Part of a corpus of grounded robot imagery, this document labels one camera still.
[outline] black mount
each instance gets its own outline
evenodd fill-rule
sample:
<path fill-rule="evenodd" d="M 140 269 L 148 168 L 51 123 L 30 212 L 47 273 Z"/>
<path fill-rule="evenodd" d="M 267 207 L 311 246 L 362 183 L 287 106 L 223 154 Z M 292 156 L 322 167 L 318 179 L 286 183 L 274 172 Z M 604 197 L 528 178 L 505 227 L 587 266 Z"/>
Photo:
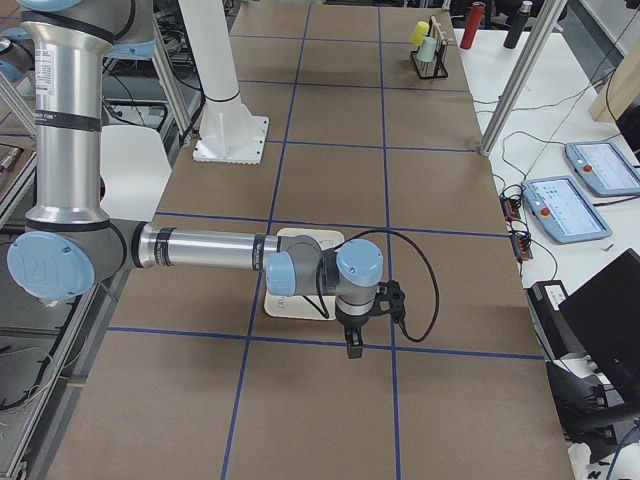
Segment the black mount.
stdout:
<path fill-rule="evenodd" d="M 378 293 L 373 300 L 373 306 L 366 315 L 349 315 L 336 306 L 336 319 L 344 327 L 344 338 L 347 341 L 347 356 L 349 359 L 361 358 L 364 350 L 362 340 L 362 326 L 371 317 L 381 317 L 389 314 L 396 325 L 404 325 L 406 309 L 404 308 L 404 292 L 400 284 L 394 280 L 380 282 Z"/>

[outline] yellow object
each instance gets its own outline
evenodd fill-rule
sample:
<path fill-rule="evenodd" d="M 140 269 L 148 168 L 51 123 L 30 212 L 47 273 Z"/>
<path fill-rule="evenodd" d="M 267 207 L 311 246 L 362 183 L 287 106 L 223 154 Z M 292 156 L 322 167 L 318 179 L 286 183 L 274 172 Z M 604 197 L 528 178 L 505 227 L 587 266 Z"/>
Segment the yellow object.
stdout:
<path fill-rule="evenodd" d="M 424 42 L 424 36 L 429 33 L 429 24 L 427 22 L 416 23 L 416 28 L 413 29 L 411 34 L 411 43 L 416 47 L 422 46 Z"/>

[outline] white sticker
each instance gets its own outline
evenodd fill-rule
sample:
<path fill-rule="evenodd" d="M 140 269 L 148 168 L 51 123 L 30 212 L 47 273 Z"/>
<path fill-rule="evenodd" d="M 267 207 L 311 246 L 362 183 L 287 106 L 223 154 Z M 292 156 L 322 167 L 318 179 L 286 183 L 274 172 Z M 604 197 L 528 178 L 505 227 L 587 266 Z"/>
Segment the white sticker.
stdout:
<path fill-rule="evenodd" d="M 553 309 L 560 310 L 558 305 L 564 302 L 567 298 L 562 291 L 562 287 L 560 287 L 560 285 L 547 285 L 544 289 L 547 291 L 547 296 L 549 297 L 549 301 L 551 302 Z"/>
<path fill-rule="evenodd" d="M 53 50 L 36 49 L 36 95 L 53 95 Z"/>

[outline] robotic arm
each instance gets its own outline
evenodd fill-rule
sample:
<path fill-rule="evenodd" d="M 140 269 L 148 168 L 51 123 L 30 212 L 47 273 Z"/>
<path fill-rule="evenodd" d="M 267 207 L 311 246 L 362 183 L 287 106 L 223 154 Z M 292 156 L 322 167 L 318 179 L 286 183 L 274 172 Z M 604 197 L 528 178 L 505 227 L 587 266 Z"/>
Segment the robotic arm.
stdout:
<path fill-rule="evenodd" d="M 336 296 L 349 358 L 362 355 L 361 327 L 371 316 L 404 321 L 404 295 L 397 283 L 380 283 L 382 254 L 367 240 L 322 251 L 306 236 L 182 231 L 109 218 L 99 195 L 102 62 L 112 49 L 138 52 L 153 43 L 152 1 L 19 2 L 36 49 L 37 203 L 7 259 L 27 292 L 67 299 L 121 269 L 155 265 L 264 271 L 274 295 Z"/>

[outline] table surface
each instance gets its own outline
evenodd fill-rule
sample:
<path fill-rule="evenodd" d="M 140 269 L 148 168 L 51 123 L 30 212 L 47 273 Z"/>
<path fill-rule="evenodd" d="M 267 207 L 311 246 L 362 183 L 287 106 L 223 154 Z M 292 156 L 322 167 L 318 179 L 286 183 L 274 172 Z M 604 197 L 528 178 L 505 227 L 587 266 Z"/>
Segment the table surface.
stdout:
<path fill-rule="evenodd" d="M 412 70 L 427 15 L 243 4 L 231 39 L 243 100 L 270 117 L 262 163 L 184 151 L 155 221 L 407 233 L 439 280 L 433 335 L 372 319 L 349 361 L 335 322 L 268 317 L 262 276 L 134 271 L 48 478 L 573 478 L 457 48 L 448 80 Z M 416 334 L 425 268 L 372 239 Z"/>
<path fill-rule="evenodd" d="M 458 38 L 461 38 L 461 35 L 462 31 L 456 31 Z M 475 100 L 490 102 L 498 99 L 528 34 L 523 34 L 523 38 L 514 50 L 502 47 L 505 35 L 506 32 L 479 31 L 473 47 L 470 50 L 461 51 L 469 88 Z M 598 72 L 596 79 L 605 74 L 604 71 Z M 589 78 L 571 53 L 562 35 L 552 34 L 531 72 L 516 108 L 555 104 L 584 89 L 586 91 L 581 97 L 576 96 L 551 108 L 511 113 L 490 155 L 493 171 L 503 177 L 507 185 L 518 184 L 523 179 L 521 173 L 502 161 L 503 139 L 515 131 L 524 130 L 540 139 L 553 139 L 562 143 L 602 140 L 619 133 L 613 123 L 597 123 L 591 119 L 588 109 L 597 94 L 594 89 L 587 88 L 589 84 Z M 493 110 L 493 106 L 476 103 L 475 108 L 478 111 L 480 128 L 484 131 L 491 118 L 490 111 Z M 567 114 L 569 116 L 552 137 L 554 130 Z M 612 141 L 633 164 L 638 163 L 624 138 L 618 136 Z M 525 173 L 533 165 L 527 177 L 529 179 L 570 175 L 581 184 L 582 191 L 593 203 L 617 199 L 593 196 L 569 167 L 564 158 L 562 145 L 553 144 L 545 148 L 544 144 L 536 140 L 516 134 L 506 141 L 504 147 L 504 157 Z M 496 186 L 500 191 L 502 182 L 496 181 Z M 598 208 L 598 212 L 612 228 L 613 236 L 569 245 L 554 243 L 544 233 L 539 223 L 529 215 L 528 225 L 532 238 L 545 245 L 555 255 L 559 263 L 556 278 L 562 280 L 569 293 L 574 292 L 627 248 L 640 251 L 640 236 L 637 228 L 640 224 L 639 203 L 640 200 L 637 200 Z M 522 271 L 522 283 L 525 287 L 537 281 L 549 280 L 554 271 L 553 260 L 539 246 L 533 245 L 533 255 L 534 260 L 525 263 Z"/>

